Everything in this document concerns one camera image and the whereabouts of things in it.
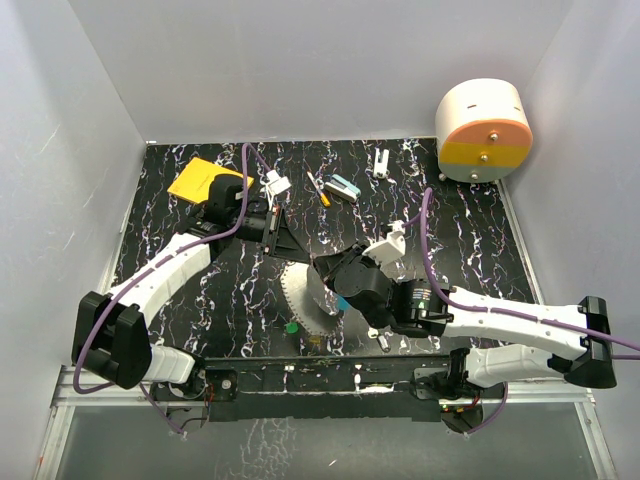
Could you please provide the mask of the metal key organizer with rings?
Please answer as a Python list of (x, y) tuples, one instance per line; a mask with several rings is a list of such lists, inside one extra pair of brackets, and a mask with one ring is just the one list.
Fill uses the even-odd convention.
[(295, 320), (309, 335), (327, 337), (338, 330), (343, 317), (340, 298), (322, 283), (311, 265), (286, 265), (280, 283)]

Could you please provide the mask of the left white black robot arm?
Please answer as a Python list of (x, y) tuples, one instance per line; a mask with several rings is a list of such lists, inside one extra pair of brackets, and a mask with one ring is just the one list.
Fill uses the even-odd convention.
[(147, 265), (105, 294), (87, 293), (79, 303), (72, 344), (75, 370), (122, 389), (169, 383), (186, 399), (200, 396), (207, 376), (196, 368), (196, 357), (149, 340), (148, 328), (159, 311), (235, 239), (254, 242), (275, 258), (310, 261), (282, 209), (263, 204), (251, 210), (253, 201), (246, 179), (216, 176), (206, 200)]

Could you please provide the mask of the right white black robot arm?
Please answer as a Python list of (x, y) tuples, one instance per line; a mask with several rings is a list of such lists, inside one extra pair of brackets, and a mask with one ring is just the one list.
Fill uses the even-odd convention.
[(445, 374), (428, 380), (444, 398), (528, 378), (560, 377), (591, 389), (616, 386), (604, 299), (546, 306), (497, 299), (426, 279), (396, 281), (355, 244), (311, 261), (321, 282), (375, 329), (411, 338), (478, 337), (493, 348), (458, 349)]

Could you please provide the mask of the blue organizer handle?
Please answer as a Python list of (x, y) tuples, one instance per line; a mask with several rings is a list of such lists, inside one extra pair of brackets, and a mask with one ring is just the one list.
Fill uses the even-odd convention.
[(350, 308), (349, 303), (342, 297), (337, 297), (337, 309), (339, 312), (346, 312)]

